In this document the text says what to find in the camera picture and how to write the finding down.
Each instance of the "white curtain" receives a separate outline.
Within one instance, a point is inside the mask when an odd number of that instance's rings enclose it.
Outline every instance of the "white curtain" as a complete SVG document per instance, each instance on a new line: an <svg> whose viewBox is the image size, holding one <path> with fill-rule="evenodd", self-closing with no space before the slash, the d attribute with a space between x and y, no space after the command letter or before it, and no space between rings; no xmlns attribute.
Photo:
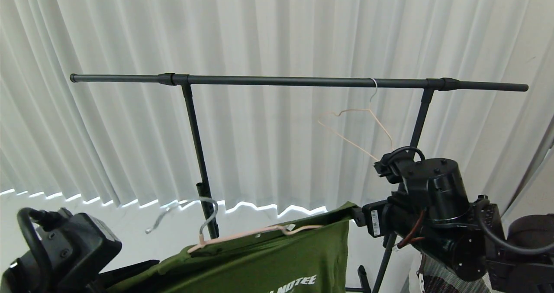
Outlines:
<svg viewBox="0 0 554 293"><path fill-rule="evenodd" d="M77 74L430 78L525 83L435 94L420 148L459 162L504 209L554 108L553 0L0 0L2 191L141 205L196 196L178 87L72 84ZM370 159L317 123L374 89L193 86L212 193L228 208L386 198ZM421 90L372 108L407 145ZM322 121L376 157L364 113Z"/></svg>

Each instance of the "hanger hook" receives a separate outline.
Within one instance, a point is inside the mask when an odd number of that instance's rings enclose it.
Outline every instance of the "hanger hook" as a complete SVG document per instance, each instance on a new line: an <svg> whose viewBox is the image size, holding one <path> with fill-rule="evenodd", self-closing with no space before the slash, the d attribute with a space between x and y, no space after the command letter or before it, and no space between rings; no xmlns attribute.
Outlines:
<svg viewBox="0 0 554 293"><path fill-rule="evenodd" d="M166 208L164 208L164 210L160 213L160 215L158 215L158 218L156 219L156 222L154 222L154 225L145 230L146 234L150 234L152 231L154 231L156 228L158 228L158 226L160 225L160 223L162 222L162 219L164 218L164 216L166 216L166 214L168 214L169 212L171 212L172 210L174 210L178 206L181 206L182 204L188 204L188 203L194 202L194 201L204 201L204 202L210 202L211 204L213 204L213 213L200 226L200 234L202 235L203 234L202 232L204 231L204 228L206 226L208 226L208 224L216 218L217 212L219 211L219 205L217 204L217 201L215 201L212 198L206 198L205 196L200 196L200 197L194 198L194 199L187 199L187 200L183 200L183 201L180 201L180 202L179 201L173 201L168 206L166 206Z"/></svg>

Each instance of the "vertical black pole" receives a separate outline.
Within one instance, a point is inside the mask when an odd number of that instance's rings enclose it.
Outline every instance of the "vertical black pole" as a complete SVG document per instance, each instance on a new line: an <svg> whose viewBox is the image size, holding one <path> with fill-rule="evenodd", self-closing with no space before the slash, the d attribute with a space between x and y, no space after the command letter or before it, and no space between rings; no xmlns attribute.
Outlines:
<svg viewBox="0 0 554 293"><path fill-rule="evenodd" d="M194 149L196 150L196 158L198 159L198 166L200 167L200 177L202 182L196 184L199 196L205 196L206 198L212 198L212 192L209 188L208 171L206 170L206 161L204 160L204 153L202 152L202 143L200 142L200 132L198 131L198 121L196 120L196 111L194 111L194 102L192 102L192 88L188 82L182 84L184 102L187 106L188 122L190 122L190 130L192 131L192 140L194 141ZM202 202L202 210L204 211L204 217L207 219L213 214L213 205L209 202ZM219 237L219 228L216 220L212 220L208 224L208 231L210 238Z"/></svg>
<svg viewBox="0 0 554 293"><path fill-rule="evenodd" d="M423 90L423 95L421 96L421 104L419 105L419 111L417 113L417 118L415 120L414 131L412 133L412 140L410 141L410 146L417 147L419 144L419 138L421 137L421 132L423 131L423 125L425 124L425 118L427 117L427 111L429 110L429 105L433 99L434 89L426 88ZM412 158L416 156L416 153L410 151ZM398 191L405 191L404 184L400 183L398 185ZM383 259L381 260L381 265L379 267L379 272L377 273L377 278L375 280L374 293L379 292L379 288L383 282L384 273L387 270L388 261L390 260L390 254L392 253L392 248L396 242L396 234L393 232L390 235L386 235L383 241L385 246Z"/></svg>

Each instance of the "white barcode label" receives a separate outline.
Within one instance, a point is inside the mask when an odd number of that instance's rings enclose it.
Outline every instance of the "white barcode label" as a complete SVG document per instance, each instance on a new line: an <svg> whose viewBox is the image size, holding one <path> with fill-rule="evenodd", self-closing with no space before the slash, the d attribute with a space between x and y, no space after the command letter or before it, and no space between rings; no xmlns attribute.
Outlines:
<svg viewBox="0 0 554 293"><path fill-rule="evenodd" d="M371 211L371 221L374 224L374 234L376 236L380 235L380 227L379 227L379 213L377 210Z"/></svg>

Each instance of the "black cable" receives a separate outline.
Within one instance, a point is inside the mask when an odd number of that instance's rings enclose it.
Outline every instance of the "black cable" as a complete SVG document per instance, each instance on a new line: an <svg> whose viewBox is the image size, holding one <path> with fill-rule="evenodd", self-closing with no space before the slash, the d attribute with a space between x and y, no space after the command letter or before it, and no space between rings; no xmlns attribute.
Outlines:
<svg viewBox="0 0 554 293"><path fill-rule="evenodd" d="M40 270L40 281L34 293L46 293L52 277L52 263L31 222L32 216L40 215L40 211L32 208L22 208L17 212L17 223Z"/></svg>
<svg viewBox="0 0 554 293"><path fill-rule="evenodd" d="M404 147L394 149L391 153L388 154L385 161L381 161L381 164L384 166L387 166L390 163L390 160L394 159L394 157L402 151L414 151L419 155L419 159L421 161L425 160L425 155L423 155L423 151L421 151L418 147L404 146Z"/></svg>
<svg viewBox="0 0 554 293"><path fill-rule="evenodd" d="M477 202L477 204L475 205L475 217L477 218L477 224L479 225L479 228L481 228L481 230L487 235L487 237L489 237L496 245L502 246L507 251L513 252L515 254L529 255L529 256L544 254L546 252L554 250L554 242L550 243L547 246L542 246L540 248L529 249L529 248L522 248L520 246L509 244L508 242L499 238L485 224L485 221L481 216L481 214L483 213L483 208L485 208L485 206L488 206L489 204L490 204L489 199L483 199Z"/></svg>

